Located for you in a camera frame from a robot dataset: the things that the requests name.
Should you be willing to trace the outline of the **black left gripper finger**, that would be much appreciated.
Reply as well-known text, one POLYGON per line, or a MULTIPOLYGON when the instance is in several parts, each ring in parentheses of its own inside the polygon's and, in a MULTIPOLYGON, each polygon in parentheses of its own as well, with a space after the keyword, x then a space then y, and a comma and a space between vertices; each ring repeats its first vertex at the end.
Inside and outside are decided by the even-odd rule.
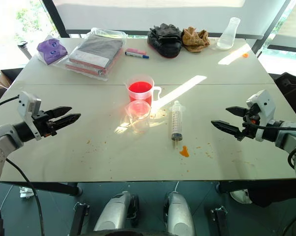
POLYGON ((69 114, 56 121, 53 121, 52 129, 62 129, 76 122, 80 118, 81 114, 69 114))
POLYGON ((69 107, 69 106, 59 106, 46 111, 46 114, 49 116, 49 119, 59 118, 65 115, 71 109, 72 107, 69 107))

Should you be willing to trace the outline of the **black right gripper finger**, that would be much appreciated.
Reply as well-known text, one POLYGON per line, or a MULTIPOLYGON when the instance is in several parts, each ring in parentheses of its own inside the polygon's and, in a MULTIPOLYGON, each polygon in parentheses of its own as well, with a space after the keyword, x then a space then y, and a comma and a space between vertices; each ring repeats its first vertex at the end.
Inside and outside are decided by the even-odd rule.
POLYGON ((229 123, 221 120, 212 120, 211 124, 217 129, 234 136, 238 141, 243 139, 242 132, 236 126, 230 125, 229 123))
POLYGON ((239 106, 231 106, 231 107, 226 108, 226 110, 228 112, 230 112, 231 114, 238 116, 238 117, 242 117, 242 118, 245 117, 248 112, 247 108, 243 108, 243 107, 239 107, 239 106))

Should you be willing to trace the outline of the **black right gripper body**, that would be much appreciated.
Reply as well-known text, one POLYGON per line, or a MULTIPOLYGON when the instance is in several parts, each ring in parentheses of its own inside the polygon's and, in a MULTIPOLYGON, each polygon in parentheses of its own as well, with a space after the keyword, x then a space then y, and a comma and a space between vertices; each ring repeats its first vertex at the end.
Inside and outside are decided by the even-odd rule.
POLYGON ((253 104, 250 108, 244 108, 242 110, 242 118, 243 118, 243 127, 242 130, 242 139, 244 137, 248 137, 250 139, 254 139, 256 136, 257 128, 256 125, 260 124, 260 108, 257 104, 253 104))

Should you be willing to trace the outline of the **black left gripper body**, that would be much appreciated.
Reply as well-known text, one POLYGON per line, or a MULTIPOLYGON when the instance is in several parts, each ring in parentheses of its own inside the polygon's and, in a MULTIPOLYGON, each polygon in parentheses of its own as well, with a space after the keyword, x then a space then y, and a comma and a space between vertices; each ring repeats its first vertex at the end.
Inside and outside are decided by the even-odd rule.
POLYGON ((55 118, 52 110, 40 110, 38 114, 32 115, 33 123, 40 133, 41 137, 57 135, 55 123, 51 119, 55 118))

